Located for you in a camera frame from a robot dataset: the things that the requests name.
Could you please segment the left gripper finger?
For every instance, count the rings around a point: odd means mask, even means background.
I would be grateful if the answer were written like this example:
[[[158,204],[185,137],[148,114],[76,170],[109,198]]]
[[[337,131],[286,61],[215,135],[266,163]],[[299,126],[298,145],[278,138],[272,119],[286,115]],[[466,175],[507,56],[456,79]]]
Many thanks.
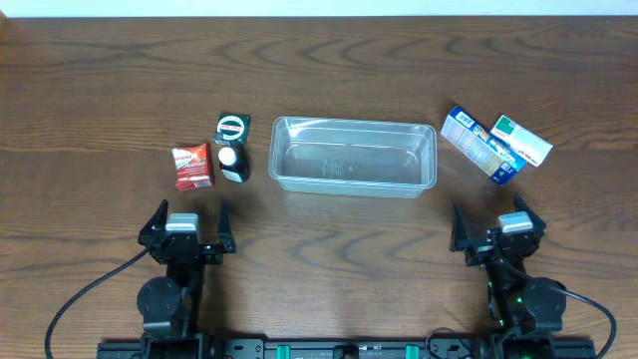
[[[163,230],[167,222],[168,201],[163,199],[149,221],[140,230],[139,238],[154,238],[156,233]]]
[[[233,234],[228,217],[228,206],[225,200],[220,203],[217,237],[221,244],[233,244]]]

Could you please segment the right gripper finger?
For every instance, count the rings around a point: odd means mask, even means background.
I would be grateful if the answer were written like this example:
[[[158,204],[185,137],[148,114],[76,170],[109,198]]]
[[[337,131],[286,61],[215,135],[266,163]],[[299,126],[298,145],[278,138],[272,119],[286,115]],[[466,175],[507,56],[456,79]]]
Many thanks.
[[[516,211],[522,211],[527,214],[535,230],[546,229],[546,223],[526,204],[519,193],[513,196],[513,206]]]
[[[453,228],[450,245],[467,245],[469,235],[459,206],[453,204]]]

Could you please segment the blue cooling patch box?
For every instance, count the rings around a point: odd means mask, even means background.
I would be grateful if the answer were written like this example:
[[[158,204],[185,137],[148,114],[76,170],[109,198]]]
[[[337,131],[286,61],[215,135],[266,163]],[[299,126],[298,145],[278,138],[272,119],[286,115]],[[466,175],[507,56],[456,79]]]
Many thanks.
[[[460,106],[447,114],[441,134],[496,184],[508,183],[527,165]]]

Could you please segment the red medicine box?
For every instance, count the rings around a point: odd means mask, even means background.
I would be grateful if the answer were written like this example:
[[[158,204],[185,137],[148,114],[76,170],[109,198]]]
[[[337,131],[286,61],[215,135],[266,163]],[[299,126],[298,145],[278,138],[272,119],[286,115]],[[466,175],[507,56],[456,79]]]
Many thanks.
[[[179,191],[213,187],[208,144],[173,148],[171,153],[176,170],[174,186]]]

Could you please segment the white green medicine box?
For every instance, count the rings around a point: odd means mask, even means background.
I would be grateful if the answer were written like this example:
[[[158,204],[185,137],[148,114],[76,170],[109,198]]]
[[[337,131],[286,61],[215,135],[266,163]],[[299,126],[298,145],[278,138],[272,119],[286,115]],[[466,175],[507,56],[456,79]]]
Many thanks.
[[[539,167],[553,145],[529,131],[517,122],[501,115],[490,132],[505,142],[517,155],[535,167]]]

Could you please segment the dark green small box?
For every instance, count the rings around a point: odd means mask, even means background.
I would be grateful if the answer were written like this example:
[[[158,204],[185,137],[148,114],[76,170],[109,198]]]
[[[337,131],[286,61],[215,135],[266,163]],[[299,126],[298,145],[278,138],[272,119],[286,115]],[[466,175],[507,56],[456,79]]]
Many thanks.
[[[244,146],[251,119],[248,115],[221,113],[216,125],[214,142],[224,146]]]

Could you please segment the clear plastic container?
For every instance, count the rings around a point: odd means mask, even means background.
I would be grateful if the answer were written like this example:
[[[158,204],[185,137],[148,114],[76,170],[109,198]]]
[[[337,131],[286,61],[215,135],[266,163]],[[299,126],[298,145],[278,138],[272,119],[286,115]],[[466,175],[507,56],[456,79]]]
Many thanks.
[[[268,171],[288,191],[416,198],[437,182],[430,125],[280,117]]]

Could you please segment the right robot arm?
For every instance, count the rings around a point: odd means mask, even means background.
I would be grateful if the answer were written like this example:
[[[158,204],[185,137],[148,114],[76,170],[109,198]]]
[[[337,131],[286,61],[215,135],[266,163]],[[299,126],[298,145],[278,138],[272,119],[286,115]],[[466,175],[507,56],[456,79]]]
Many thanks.
[[[472,238],[461,209],[453,206],[450,251],[462,252],[466,266],[484,269],[488,278],[488,311],[513,336],[559,332],[566,309],[564,286],[526,273],[524,260],[544,237],[546,223],[524,202],[513,198],[514,212],[501,215],[497,227]]]

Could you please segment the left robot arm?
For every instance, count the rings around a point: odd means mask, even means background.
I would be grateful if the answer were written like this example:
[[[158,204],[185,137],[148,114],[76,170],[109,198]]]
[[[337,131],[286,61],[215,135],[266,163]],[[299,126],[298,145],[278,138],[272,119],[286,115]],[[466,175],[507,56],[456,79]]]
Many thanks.
[[[217,242],[199,240],[198,215],[169,213],[166,200],[141,229],[139,244],[166,267],[164,276],[149,280],[138,294],[137,306],[149,338],[181,338],[194,331],[205,267],[220,264],[226,253],[236,251],[225,203],[219,209]]]

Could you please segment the dark bottle white cap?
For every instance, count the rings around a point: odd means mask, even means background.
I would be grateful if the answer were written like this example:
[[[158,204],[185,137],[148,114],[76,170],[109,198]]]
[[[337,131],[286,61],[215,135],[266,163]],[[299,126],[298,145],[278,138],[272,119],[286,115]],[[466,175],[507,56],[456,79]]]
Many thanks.
[[[248,159],[242,147],[223,147],[217,156],[221,172],[228,180],[244,183],[249,179]]]

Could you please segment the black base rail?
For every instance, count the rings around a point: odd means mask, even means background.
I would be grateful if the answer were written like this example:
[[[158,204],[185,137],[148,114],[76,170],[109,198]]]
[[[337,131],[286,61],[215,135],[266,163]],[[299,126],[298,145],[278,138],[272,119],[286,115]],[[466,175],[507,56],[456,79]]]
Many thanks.
[[[97,347],[98,359],[201,358],[201,359],[426,359],[426,358],[594,358],[588,339],[513,339],[500,351],[486,340],[451,333],[421,340],[271,340],[204,338],[164,342],[150,340],[106,341]]]

